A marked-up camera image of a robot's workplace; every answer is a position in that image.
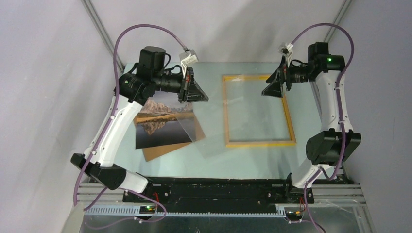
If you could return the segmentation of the landscape photo print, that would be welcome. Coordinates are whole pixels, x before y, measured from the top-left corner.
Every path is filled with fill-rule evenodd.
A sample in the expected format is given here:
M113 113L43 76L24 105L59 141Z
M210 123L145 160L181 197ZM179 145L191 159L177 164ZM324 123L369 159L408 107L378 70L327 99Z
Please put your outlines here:
M180 103L176 93L156 92L134 119L136 149L189 143L196 136L192 103Z

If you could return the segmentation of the clear acrylic sheet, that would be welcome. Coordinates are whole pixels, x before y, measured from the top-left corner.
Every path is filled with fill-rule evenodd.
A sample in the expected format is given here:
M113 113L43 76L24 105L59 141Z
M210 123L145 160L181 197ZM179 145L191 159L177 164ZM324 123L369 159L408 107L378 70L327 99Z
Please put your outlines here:
M222 76L200 78L200 86L209 97L208 102L193 104L194 115L198 119L205 138L193 142L173 152L174 155L184 156L186 159L194 157L214 158L225 156L269 156L279 158L291 156L296 151L296 144L288 146L253 146L228 147L225 144L223 120L223 86Z

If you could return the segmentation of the yellow wooden picture frame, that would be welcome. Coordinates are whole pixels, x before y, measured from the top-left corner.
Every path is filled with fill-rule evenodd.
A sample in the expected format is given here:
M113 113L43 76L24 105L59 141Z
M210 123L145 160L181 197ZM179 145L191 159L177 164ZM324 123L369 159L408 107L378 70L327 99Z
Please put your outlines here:
M267 74L223 75L223 120L228 147L296 144L287 99L263 96Z

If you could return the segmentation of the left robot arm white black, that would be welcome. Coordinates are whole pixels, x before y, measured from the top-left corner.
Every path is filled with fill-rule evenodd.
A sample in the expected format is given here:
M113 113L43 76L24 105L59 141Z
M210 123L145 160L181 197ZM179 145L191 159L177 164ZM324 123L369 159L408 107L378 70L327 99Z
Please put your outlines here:
M110 190L132 190L141 202L153 198L154 190L146 177L114 163L126 131L155 92L176 93L180 103L207 102L208 96L194 79L192 64L198 62L194 50L180 54L178 73L167 68L164 49L146 46L139 61L118 79L109 111L95 138L84 153L75 153L71 163Z

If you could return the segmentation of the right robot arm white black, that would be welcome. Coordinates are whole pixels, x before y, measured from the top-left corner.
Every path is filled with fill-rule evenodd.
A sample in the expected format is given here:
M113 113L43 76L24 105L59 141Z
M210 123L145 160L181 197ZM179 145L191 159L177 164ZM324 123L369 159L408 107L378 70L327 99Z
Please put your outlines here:
M313 182L330 169L339 169L361 143L361 134L353 130L345 95L344 57L331 55L328 43L316 42L308 47L306 63L292 60L293 44L282 44L278 68L266 80L261 95L281 98L294 83L313 83L319 91L321 108L320 132L306 143L306 160L290 173L283 184L282 195L289 203L307 194Z

